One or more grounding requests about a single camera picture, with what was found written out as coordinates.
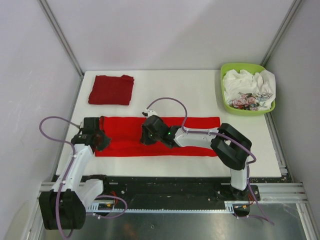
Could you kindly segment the bright red kungfu t-shirt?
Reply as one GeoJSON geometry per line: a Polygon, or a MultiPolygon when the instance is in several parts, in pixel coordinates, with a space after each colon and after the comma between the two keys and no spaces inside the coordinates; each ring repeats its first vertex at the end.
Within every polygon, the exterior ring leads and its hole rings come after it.
{"type": "Polygon", "coordinates": [[[192,156],[215,157],[210,148],[174,147],[169,148],[161,142],[144,145],[140,142],[142,124],[145,117],[103,116],[100,127],[111,138],[110,144],[102,151],[96,151],[97,157],[153,157],[153,156],[192,156]]]}

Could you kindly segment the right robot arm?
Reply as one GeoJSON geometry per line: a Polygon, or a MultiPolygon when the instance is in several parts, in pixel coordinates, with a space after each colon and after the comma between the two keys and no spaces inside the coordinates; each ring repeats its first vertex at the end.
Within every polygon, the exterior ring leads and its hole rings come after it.
{"type": "Polygon", "coordinates": [[[140,142],[153,145],[161,142],[168,148],[195,147],[212,150],[230,170],[230,194],[242,201],[249,194],[247,159],[252,142],[228,123],[210,129],[168,126],[157,115],[142,124],[140,142]]]}

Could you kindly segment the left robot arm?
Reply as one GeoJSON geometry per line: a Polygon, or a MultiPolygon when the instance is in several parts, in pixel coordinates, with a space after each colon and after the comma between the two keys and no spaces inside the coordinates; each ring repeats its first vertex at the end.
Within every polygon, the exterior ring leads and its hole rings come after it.
{"type": "Polygon", "coordinates": [[[99,178],[91,178],[80,187],[90,159],[96,151],[103,151],[111,143],[103,129],[103,117],[86,117],[77,128],[79,131],[71,141],[62,141],[71,146],[62,173],[51,189],[39,196],[42,220],[47,230],[81,229],[86,210],[95,198],[105,200],[111,193],[111,188],[99,178]]]}

